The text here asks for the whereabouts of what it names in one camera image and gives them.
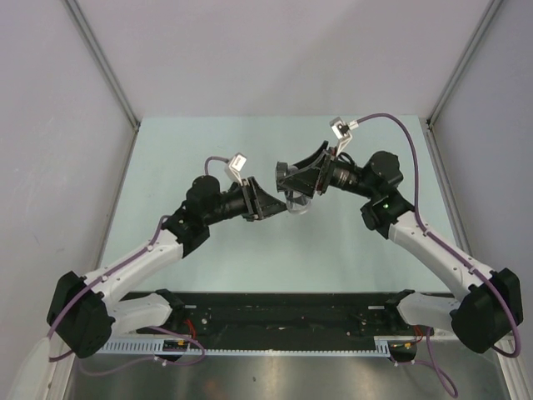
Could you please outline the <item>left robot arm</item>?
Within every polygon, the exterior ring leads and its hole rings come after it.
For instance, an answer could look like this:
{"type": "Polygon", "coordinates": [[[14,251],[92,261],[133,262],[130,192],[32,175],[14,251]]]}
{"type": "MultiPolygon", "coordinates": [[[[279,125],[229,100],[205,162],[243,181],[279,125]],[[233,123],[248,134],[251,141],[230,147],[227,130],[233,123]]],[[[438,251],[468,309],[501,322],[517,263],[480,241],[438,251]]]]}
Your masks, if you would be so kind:
{"type": "Polygon", "coordinates": [[[286,204],[265,192],[254,177],[226,191],[213,176],[197,177],[180,207],[160,217],[153,236],[138,249],[84,276],[67,272],[59,278],[47,313],[47,335],[59,336],[70,353],[88,358],[114,334],[158,327],[166,333],[178,331],[184,313],[168,291],[136,300],[125,296],[196,251],[210,237],[212,225],[233,218],[258,222],[285,211],[286,204]]]}

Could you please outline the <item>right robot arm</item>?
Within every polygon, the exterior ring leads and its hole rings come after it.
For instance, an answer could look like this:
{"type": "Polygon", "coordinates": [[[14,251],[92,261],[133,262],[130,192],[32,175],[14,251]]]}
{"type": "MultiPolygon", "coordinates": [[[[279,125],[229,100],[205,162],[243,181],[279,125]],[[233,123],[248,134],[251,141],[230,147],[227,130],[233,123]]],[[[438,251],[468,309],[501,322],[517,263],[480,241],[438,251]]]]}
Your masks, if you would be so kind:
{"type": "Polygon", "coordinates": [[[403,179],[397,155],[375,152],[358,167],[324,142],[300,162],[278,162],[275,174],[277,190],[288,197],[311,199],[338,188],[367,198],[361,207],[366,227],[409,252],[449,289],[451,299],[401,292],[384,313],[391,333],[403,334],[413,325],[446,330],[475,353],[516,333],[523,321],[519,278],[508,268],[496,271],[475,260],[422,220],[397,189],[403,179]]]}

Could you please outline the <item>clear elbow fitting with grey nut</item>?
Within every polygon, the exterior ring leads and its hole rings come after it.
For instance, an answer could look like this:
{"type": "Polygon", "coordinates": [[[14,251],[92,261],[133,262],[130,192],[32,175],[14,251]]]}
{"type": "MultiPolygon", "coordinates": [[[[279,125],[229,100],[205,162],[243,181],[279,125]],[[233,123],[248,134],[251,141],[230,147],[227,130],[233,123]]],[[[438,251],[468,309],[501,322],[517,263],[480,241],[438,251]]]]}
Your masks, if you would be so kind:
{"type": "Polygon", "coordinates": [[[288,175],[287,169],[291,164],[287,162],[278,162],[276,164],[276,190],[283,193],[287,211],[293,215],[302,215],[311,208],[311,198],[307,196],[299,187],[298,183],[292,182],[291,176],[288,175]]]}

